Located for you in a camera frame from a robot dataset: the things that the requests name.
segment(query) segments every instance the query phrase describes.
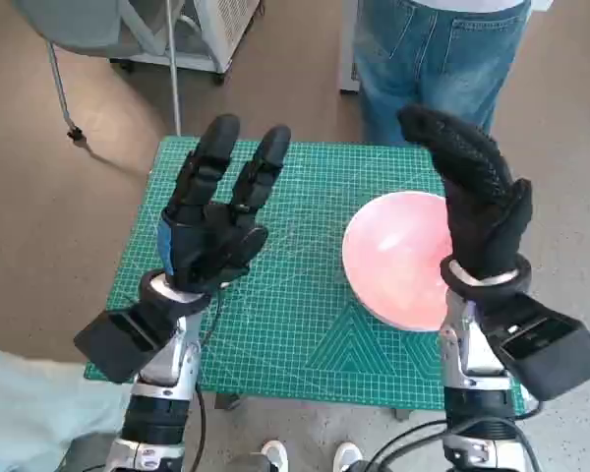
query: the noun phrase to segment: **metal pole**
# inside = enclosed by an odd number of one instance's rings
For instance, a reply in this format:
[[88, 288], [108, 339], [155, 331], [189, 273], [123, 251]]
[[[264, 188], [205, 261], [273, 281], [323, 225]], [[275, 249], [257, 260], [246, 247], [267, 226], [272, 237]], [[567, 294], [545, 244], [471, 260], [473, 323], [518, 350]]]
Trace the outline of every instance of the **metal pole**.
[[66, 92], [63, 90], [63, 84], [61, 83], [61, 76], [59, 75], [59, 66], [57, 65], [57, 56], [55, 54], [55, 48], [50, 41], [46, 41], [46, 48], [48, 49], [48, 59], [50, 60], [50, 67], [52, 68], [52, 77], [55, 80], [55, 87], [57, 88], [57, 94], [59, 95], [59, 103], [61, 104], [61, 111], [63, 113], [63, 119], [70, 127], [70, 130], [77, 129], [72, 118], [70, 118], [70, 112], [68, 111], [68, 103], [66, 102]]
[[168, 26], [168, 53], [170, 59], [170, 84], [173, 89], [173, 115], [175, 134], [181, 136], [181, 113], [179, 111], [179, 88], [177, 86], [177, 51], [175, 50], [175, 25], [173, 25], [171, 0], [166, 0], [166, 23]]

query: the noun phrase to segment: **black wrist module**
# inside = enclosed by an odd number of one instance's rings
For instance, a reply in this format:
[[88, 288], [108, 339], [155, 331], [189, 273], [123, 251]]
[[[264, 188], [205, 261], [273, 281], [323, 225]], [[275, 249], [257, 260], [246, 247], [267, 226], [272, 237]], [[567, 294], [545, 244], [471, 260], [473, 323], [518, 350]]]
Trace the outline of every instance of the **black wrist module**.
[[580, 320], [516, 293], [491, 304], [479, 325], [495, 355], [538, 400], [590, 380], [590, 331]]
[[131, 379], [166, 345], [177, 320], [203, 311], [210, 295], [181, 302], [152, 287], [162, 270], [145, 273], [140, 281], [140, 301], [129, 308], [104, 310], [79, 334], [75, 346], [112, 382]]

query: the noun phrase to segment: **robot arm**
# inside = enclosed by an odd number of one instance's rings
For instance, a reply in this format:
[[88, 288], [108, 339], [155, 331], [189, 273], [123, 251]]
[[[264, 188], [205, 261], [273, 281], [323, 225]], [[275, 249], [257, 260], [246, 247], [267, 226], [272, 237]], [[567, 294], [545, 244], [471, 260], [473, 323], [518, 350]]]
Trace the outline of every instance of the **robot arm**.
[[142, 277], [139, 302], [103, 311], [75, 337], [108, 379], [134, 382], [105, 472], [182, 470], [184, 429], [199, 392], [203, 313], [221, 284], [246, 275], [262, 249], [268, 232], [256, 223], [256, 213], [270, 195], [290, 142], [288, 128], [271, 129], [243, 167], [231, 201], [213, 202], [238, 132], [235, 116], [220, 116], [189, 153], [158, 225], [163, 269]]
[[447, 426], [494, 419], [443, 436], [445, 456], [458, 471], [524, 471], [521, 438], [498, 421], [515, 419], [511, 376], [540, 401], [575, 388], [590, 379], [590, 333], [525, 294], [531, 266], [518, 251], [532, 188], [513, 181], [496, 143], [421, 106], [398, 118], [406, 139], [431, 152], [446, 197], [453, 250], [441, 264], [449, 288], [440, 331]]

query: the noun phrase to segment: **caster wheel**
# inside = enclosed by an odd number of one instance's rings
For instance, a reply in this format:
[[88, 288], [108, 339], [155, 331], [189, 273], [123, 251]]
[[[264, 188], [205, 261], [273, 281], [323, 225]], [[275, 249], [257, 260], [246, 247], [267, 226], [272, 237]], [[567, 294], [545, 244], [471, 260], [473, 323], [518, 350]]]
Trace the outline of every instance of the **caster wheel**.
[[73, 141], [73, 142], [78, 142], [78, 141], [84, 141], [86, 138], [86, 135], [83, 134], [83, 131], [81, 131], [81, 128], [79, 128], [78, 126], [75, 127], [74, 129], [70, 130], [68, 132], [68, 137]]
[[227, 82], [227, 74], [212, 74], [212, 82], [221, 87]]
[[136, 63], [129, 59], [109, 59], [109, 64], [117, 64], [127, 74], [133, 74], [136, 70]]

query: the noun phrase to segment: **black glove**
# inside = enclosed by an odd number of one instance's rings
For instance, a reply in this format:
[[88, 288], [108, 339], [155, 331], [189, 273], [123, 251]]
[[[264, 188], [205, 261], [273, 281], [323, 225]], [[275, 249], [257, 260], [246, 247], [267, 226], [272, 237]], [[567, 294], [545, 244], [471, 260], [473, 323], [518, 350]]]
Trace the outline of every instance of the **black glove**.
[[409, 105], [398, 113], [405, 139], [431, 152], [443, 178], [452, 253], [473, 277], [515, 269], [531, 220], [531, 182], [511, 179], [494, 140], [458, 118]]

